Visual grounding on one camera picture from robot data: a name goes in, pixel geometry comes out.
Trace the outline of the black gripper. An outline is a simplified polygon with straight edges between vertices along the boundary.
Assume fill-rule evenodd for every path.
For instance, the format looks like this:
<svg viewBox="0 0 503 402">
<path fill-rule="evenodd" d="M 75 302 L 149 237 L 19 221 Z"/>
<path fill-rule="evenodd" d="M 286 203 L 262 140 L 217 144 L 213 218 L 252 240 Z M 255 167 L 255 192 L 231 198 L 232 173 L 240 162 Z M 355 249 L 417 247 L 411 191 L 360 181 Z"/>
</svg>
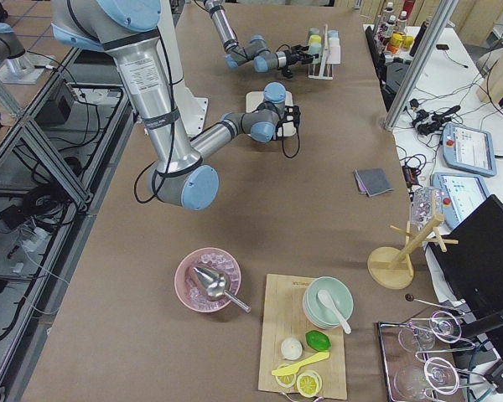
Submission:
<svg viewBox="0 0 503 402">
<path fill-rule="evenodd" d="M 283 51 L 284 67 L 297 64 L 300 62 L 302 65 L 306 64 L 317 64 L 319 60 L 312 57 L 305 57 L 301 55 L 301 52 L 308 52 L 308 45 L 302 46 L 301 44 L 294 45 L 292 48 Z"/>
</svg>

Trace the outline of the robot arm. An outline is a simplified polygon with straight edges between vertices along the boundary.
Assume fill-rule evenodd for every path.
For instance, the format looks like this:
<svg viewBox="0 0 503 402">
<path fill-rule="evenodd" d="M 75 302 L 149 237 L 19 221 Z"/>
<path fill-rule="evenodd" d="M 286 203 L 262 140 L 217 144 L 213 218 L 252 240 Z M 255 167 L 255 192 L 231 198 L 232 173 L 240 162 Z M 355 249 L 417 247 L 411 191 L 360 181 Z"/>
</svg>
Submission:
<svg viewBox="0 0 503 402">
<path fill-rule="evenodd" d="M 158 155 L 148 187 L 162 202 L 207 208 L 218 193 L 219 176 L 205 158 L 240 134 L 269 142 L 286 119 L 286 89 L 273 82 L 255 110 L 228 113 L 190 139 L 174 98 L 169 59 L 158 52 L 165 46 L 159 1 L 54 1 L 52 13 L 58 41 L 113 58 Z"/>
<path fill-rule="evenodd" d="M 286 50 L 271 51 L 261 35 L 253 35 L 246 46 L 241 45 L 226 17 L 221 1 L 203 1 L 206 12 L 210 15 L 223 48 L 226 52 L 225 61 L 230 69 L 235 69 L 250 61 L 258 73 L 269 70 L 281 70 L 283 76 L 292 78 L 291 65 L 311 64 L 319 57 L 319 52 L 311 54 L 309 46 L 295 45 Z"/>
</svg>

